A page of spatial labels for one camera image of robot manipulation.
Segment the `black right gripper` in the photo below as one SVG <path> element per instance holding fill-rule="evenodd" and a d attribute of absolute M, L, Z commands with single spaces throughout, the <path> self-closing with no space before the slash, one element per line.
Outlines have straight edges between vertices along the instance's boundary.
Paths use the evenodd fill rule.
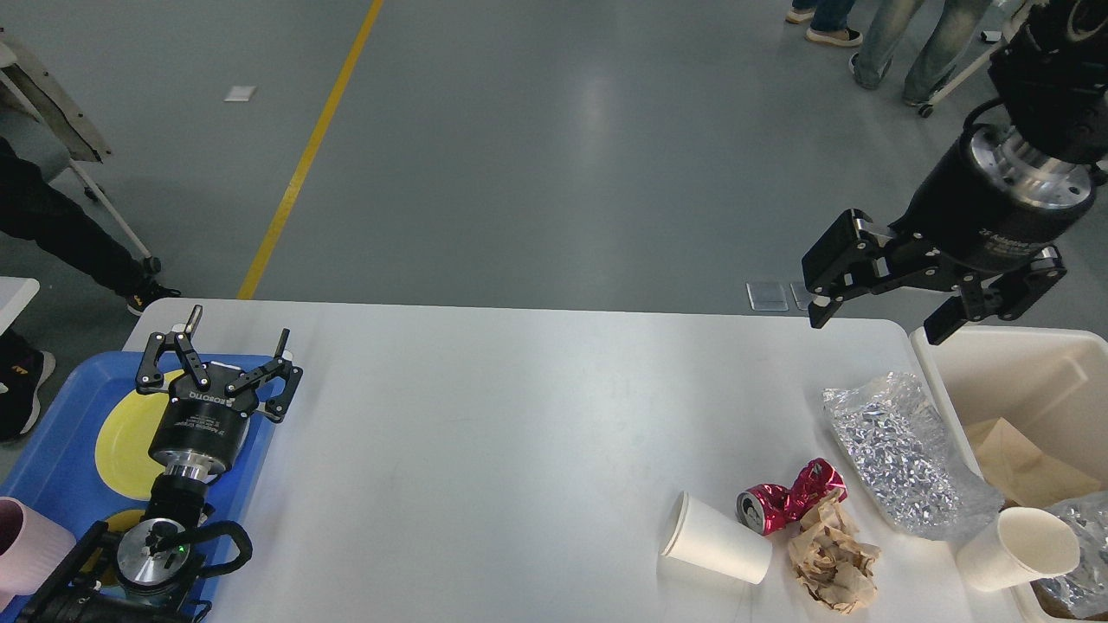
<path fill-rule="evenodd" d="M 957 286 L 924 321 L 929 344 L 945 343 L 970 321 L 1018 319 L 1066 275 L 1049 245 L 1095 198 L 1085 166 L 1049 157 L 1017 129 L 974 126 L 938 159 L 892 228 L 862 210 L 844 210 L 807 251 L 801 268 L 814 296 L 808 321 L 820 330 L 863 295 Z M 989 283 L 975 272 L 961 278 L 960 264 L 1002 275 Z"/>

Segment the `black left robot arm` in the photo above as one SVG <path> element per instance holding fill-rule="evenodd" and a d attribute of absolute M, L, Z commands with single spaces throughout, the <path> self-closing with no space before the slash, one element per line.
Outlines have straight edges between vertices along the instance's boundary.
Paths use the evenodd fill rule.
<path fill-rule="evenodd" d="M 254 367 L 204 359 L 193 344 L 204 308 L 170 331 L 152 331 L 138 355 L 135 394 L 157 395 L 146 453 L 158 472 L 138 521 L 111 529 L 92 521 L 52 565 L 17 622 L 201 622 L 208 580 L 229 575 L 253 555 L 237 522 L 248 494 L 238 462 L 257 472 L 267 442 L 254 422 L 281 423 L 302 379 L 283 330 L 274 354 Z"/>

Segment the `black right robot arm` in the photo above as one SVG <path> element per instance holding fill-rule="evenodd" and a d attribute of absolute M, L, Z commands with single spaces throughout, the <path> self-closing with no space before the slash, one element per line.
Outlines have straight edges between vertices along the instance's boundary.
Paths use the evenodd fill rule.
<path fill-rule="evenodd" d="M 848 300 L 901 287 L 945 292 L 930 344 L 970 321 L 1013 321 L 1061 280 L 1055 241 L 1092 208 L 1105 173 L 1105 3 L 1034 4 L 991 59 L 1006 125 L 967 115 L 906 212 L 879 228 L 844 210 L 803 256 L 815 330 Z"/>

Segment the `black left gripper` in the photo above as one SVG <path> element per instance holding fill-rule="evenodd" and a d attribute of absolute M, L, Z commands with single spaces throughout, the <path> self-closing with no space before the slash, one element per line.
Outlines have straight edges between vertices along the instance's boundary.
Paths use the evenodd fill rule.
<path fill-rule="evenodd" d="M 271 422 L 285 420 L 302 379 L 302 368 L 286 353 L 290 330 L 283 328 L 269 362 L 246 372 L 206 371 L 191 343 L 203 312 L 202 305 L 195 305 L 182 330 L 148 335 L 135 375 L 135 390 L 140 395 L 170 394 L 170 404 L 151 438 L 151 459 L 167 468 L 183 456 L 198 456 L 211 473 L 225 473 L 242 452 L 252 413 L 261 413 Z M 166 353 L 177 356 L 183 371 L 170 385 L 160 368 Z M 281 379 L 283 390 L 261 401 L 257 391 L 273 379 Z"/>

